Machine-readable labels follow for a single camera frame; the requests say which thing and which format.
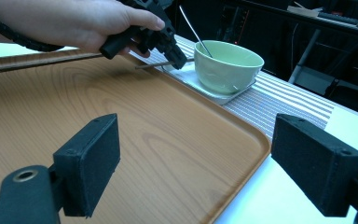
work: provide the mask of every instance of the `plate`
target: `plate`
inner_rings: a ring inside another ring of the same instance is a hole
[[[255,81],[247,86],[242,91],[235,92],[233,94],[223,94],[216,91],[212,91],[205,87],[197,77],[194,63],[187,63],[181,70],[176,70],[171,65],[164,65],[162,69],[165,73],[169,74],[171,77],[177,79],[178,81],[184,83],[190,89],[200,93],[206,98],[212,100],[213,102],[219,105],[225,105],[229,101],[233,100],[235,97],[241,95],[245,91],[249,90]]]

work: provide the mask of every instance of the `hand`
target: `hand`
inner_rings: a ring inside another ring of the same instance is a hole
[[[0,0],[0,21],[34,40],[90,52],[98,52],[109,35],[131,25],[156,31],[165,25],[149,11],[115,0]],[[133,41],[120,53],[131,49],[143,55]]]

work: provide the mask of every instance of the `wooden tray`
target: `wooden tray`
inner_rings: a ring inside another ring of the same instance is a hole
[[[213,222],[269,154],[257,128],[131,56],[0,73],[0,183],[91,119],[117,113],[121,162],[93,217],[62,223]]]

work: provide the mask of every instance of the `light green bowl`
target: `light green bowl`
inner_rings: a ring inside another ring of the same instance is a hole
[[[242,91],[255,81],[255,76],[264,65],[256,53],[238,45],[221,41],[202,41],[213,58],[200,42],[194,49],[194,62],[200,82],[212,91],[232,94]]]

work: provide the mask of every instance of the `dark background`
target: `dark background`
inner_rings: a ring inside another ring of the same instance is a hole
[[[293,1],[289,0],[252,2],[283,10],[286,10],[287,6],[295,6]],[[306,8],[321,7],[323,12],[358,20],[358,0],[297,2]],[[182,5],[201,39],[222,40],[246,47],[265,60],[264,72],[285,81],[291,76],[315,32],[315,28],[308,24],[246,8],[241,5],[241,0],[175,0],[166,11],[177,34],[195,42],[197,39],[183,19],[179,5]],[[345,80],[358,86],[358,38],[322,31],[305,65],[336,80]],[[328,93],[323,97],[330,97],[330,91],[327,88]],[[347,95],[356,95],[352,100],[355,103],[358,101],[357,92]],[[347,99],[348,96],[343,102],[342,99],[338,102],[344,104]]]

